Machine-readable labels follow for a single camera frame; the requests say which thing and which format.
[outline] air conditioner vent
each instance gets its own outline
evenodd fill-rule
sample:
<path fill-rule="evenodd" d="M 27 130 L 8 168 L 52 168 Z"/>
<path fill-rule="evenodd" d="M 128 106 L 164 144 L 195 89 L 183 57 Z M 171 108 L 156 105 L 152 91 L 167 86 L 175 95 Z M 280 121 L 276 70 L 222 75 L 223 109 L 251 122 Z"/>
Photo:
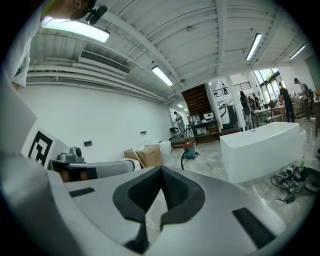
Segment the air conditioner vent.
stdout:
<path fill-rule="evenodd" d="M 112 71 L 118 71 L 118 73 L 128 75 L 130 68 L 99 54 L 83 50 L 79 56 L 79 62 L 95 65 L 101 68 L 105 68 Z"/>

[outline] stick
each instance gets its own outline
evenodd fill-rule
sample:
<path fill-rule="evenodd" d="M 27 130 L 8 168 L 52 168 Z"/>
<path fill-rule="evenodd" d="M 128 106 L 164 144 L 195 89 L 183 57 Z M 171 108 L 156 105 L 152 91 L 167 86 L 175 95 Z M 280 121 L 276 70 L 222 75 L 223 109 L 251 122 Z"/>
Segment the stick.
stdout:
<path fill-rule="evenodd" d="M 132 148 L 133 153 L 135 154 L 136 158 L 137 158 L 137 159 L 139 160 L 139 162 L 141 163 L 142 167 L 143 167 L 143 168 L 146 168 L 146 167 L 144 166 L 144 164 L 142 163 L 142 161 L 140 160 L 140 158 L 139 158 L 139 156 L 137 155 L 137 153 L 136 153 L 136 151 L 134 150 L 134 148 L 133 148 L 132 146 L 130 146 L 130 147 Z"/>

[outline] white ceiling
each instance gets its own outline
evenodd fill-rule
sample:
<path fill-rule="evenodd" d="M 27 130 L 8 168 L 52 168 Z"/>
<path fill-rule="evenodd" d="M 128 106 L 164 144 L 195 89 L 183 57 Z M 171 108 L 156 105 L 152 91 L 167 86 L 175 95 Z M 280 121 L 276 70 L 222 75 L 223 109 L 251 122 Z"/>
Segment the white ceiling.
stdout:
<path fill-rule="evenodd" d="M 97 5 L 108 7 L 96 24 L 110 32 L 106 43 L 41 28 L 30 64 L 43 65 L 48 57 L 77 60 L 82 50 L 91 51 L 129 67 L 127 82 L 167 99 L 218 76 L 290 65 L 302 44 L 308 47 L 297 60 L 312 53 L 297 25 L 271 0 L 98 0 Z M 256 33 L 262 39 L 246 61 Z M 152 73 L 155 65 L 172 87 Z"/>

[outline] green bottle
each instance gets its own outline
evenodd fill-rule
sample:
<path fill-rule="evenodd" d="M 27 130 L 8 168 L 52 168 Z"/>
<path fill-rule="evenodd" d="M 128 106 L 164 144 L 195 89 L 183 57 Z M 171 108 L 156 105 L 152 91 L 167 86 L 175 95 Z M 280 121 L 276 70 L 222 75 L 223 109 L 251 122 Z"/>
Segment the green bottle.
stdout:
<path fill-rule="evenodd" d="M 301 164 L 300 164 L 300 167 L 304 167 L 304 166 L 305 166 L 305 156 L 302 157 Z"/>

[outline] woman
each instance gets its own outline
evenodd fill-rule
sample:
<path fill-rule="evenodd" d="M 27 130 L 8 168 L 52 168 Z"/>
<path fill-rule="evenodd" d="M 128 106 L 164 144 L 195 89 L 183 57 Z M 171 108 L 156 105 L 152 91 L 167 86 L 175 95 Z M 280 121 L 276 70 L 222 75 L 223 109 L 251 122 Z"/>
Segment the woman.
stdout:
<path fill-rule="evenodd" d="M 244 94 L 243 91 L 240 91 L 240 101 L 241 101 L 241 105 L 243 107 L 245 123 L 246 123 L 246 125 L 249 125 L 249 130 L 251 130 L 252 117 L 251 117 L 250 103 L 249 103 L 247 96 Z"/>

